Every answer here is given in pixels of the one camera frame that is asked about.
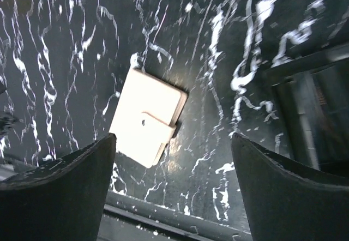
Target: white wallet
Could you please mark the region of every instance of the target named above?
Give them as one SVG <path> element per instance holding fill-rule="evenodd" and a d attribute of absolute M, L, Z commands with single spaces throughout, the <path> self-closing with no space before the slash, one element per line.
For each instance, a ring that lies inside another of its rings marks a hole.
<path fill-rule="evenodd" d="M 176 129 L 187 94 L 130 68 L 109 132 L 117 150 L 141 165 L 156 165 Z"/>

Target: wallet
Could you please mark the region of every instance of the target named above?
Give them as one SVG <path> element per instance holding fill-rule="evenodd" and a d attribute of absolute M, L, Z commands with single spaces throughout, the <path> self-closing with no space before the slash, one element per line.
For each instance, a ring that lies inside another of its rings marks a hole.
<path fill-rule="evenodd" d="M 130 68 L 110 126 L 117 151 L 146 168 L 156 165 L 187 99 L 183 91 Z"/>

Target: black marble floor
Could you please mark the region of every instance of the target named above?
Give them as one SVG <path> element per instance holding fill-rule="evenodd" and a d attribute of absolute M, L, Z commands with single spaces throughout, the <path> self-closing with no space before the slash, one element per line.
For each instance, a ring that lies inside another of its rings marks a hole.
<path fill-rule="evenodd" d="M 239 131 L 288 156 L 263 70 L 347 40 L 349 0 L 1 0 L 1 154 L 38 164 L 105 135 L 130 67 L 189 93 L 159 165 L 117 155 L 115 195 L 249 232 Z"/>

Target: floor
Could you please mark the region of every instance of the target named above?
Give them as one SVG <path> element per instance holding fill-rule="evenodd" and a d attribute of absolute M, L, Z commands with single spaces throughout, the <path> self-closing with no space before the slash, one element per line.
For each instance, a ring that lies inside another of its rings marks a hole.
<path fill-rule="evenodd" d="M 2 154 L 39 164 L 108 132 L 127 71 L 189 93 L 158 166 L 118 154 L 114 195 L 249 231 L 230 136 L 288 156 L 263 70 L 346 41 L 349 0 L 1 0 Z"/>

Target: wallet flap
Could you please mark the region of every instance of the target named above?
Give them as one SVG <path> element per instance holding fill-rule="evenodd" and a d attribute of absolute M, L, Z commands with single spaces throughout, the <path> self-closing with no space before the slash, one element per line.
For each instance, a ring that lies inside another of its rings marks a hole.
<path fill-rule="evenodd" d="M 148 113 L 141 113 L 138 127 L 143 138 L 156 138 L 158 142 L 169 143 L 176 126 L 169 126 L 157 120 Z"/>

